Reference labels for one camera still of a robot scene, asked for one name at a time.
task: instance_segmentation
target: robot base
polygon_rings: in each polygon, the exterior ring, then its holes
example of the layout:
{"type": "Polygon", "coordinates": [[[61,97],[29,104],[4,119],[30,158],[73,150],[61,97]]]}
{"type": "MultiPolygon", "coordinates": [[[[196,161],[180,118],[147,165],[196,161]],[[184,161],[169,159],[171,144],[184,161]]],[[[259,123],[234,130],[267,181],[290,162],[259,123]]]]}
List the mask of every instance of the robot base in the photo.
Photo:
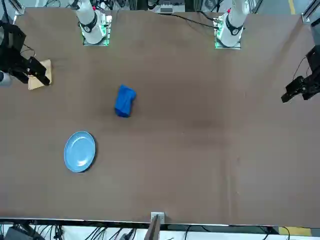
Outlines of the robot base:
{"type": "Polygon", "coordinates": [[[236,49],[236,50],[241,50],[241,42],[239,41],[236,45],[234,45],[233,47],[228,47],[223,45],[219,39],[217,38],[217,36],[219,36],[221,34],[222,28],[224,27],[224,18],[223,15],[218,17],[218,20],[213,22],[213,25],[215,27],[218,27],[218,29],[214,29],[214,47],[216,49],[236,49]]]}
{"type": "Polygon", "coordinates": [[[103,32],[103,38],[100,42],[96,44],[89,43],[86,38],[84,30],[81,28],[82,36],[83,36],[83,45],[84,46],[108,46],[110,43],[110,33],[111,33],[111,22],[112,22],[112,16],[108,15],[106,16],[103,12],[96,10],[96,14],[98,15],[98,19],[101,21],[101,31],[103,32]]]}

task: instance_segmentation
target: plate rim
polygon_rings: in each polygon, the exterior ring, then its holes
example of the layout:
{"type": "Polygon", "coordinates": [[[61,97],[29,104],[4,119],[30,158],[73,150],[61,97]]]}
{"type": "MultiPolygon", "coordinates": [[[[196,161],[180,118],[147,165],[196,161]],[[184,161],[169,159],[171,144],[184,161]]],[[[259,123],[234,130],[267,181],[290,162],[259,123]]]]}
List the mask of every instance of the plate rim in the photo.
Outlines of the plate rim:
{"type": "Polygon", "coordinates": [[[94,159],[95,159],[95,156],[96,156],[96,141],[95,141],[94,137],[93,137],[89,132],[87,132],[87,131],[77,131],[77,132],[75,132],[74,134],[72,134],[72,135],[68,138],[68,140],[66,141],[66,143],[65,143],[65,145],[64,145],[64,151],[63,151],[64,164],[65,164],[66,168],[69,169],[69,170],[70,170],[71,172],[73,172],[73,173],[82,173],[82,172],[86,171],[86,170],[91,166],[91,164],[93,163],[93,161],[94,161],[94,159]],[[84,133],[84,134],[87,134],[87,135],[90,136],[90,138],[91,138],[91,140],[92,140],[92,142],[93,142],[93,147],[94,147],[94,148],[93,148],[93,158],[90,160],[91,163],[89,164],[89,166],[88,166],[86,169],[84,169],[84,170],[73,170],[73,169],[70,168],[70,164],[67,164],[67,160],[66,160],[66,148],[67,148],[67,145],[68,145],[70,139],[71,139],[74,135],[79,134],[79,133],[84,133]]]}

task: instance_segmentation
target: yellow floor marking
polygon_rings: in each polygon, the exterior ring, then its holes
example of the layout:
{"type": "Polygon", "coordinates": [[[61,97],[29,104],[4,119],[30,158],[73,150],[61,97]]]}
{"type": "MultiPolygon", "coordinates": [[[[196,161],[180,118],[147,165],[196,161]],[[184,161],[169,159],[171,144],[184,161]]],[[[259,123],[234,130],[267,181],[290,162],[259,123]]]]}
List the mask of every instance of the yellow floor marking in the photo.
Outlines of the yellow floor marking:
{"type": "MultiPolygon", "coordinates": [[[[293,227],[293,226],[287,226],[287,228],[290,231],[290,235],[312,236],[310,228],[293,227]]],[[[288,235],[288,231],[284,227],[279,227],[279,234],[288,235]]]]}
{"type": "Polygon", "coordinates": [[[294,0],[288,0],[291,14],[296,14],[294,0]]]}

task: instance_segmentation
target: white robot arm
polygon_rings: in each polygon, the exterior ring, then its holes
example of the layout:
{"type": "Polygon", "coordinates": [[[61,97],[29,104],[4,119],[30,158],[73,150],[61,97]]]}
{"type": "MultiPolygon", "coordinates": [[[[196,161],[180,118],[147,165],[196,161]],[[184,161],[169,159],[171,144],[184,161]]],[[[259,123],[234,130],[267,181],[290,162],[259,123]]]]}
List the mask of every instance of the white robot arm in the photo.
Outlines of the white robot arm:
{"type": "Polygon", "coordinates": [[[93,10],[90,0],[69,0],[79,19],[82,34],[89,44],[97,44],[106,36],[106,15],[93,10]]]}
{"type": "Polygon", "coordinates": [[[232,48],[239,43],[249,11],[248,0],[232,0],[231,10],[222,16],[223,26],[216,36],[224,47],[232,48]]]}

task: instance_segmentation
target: blue plate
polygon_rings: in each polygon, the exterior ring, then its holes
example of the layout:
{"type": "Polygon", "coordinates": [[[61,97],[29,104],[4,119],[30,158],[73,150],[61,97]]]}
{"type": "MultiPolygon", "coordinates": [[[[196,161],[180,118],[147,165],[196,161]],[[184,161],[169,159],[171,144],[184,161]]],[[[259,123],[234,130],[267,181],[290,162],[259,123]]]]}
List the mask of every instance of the blue plate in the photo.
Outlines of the blue plate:
{"type": "Polygon", "coordinates": [[[64,163],[70,171],[80,173],[91,166],[95,154],[94,138],[86,131],[78,131],[65,144],[64,163]]]}

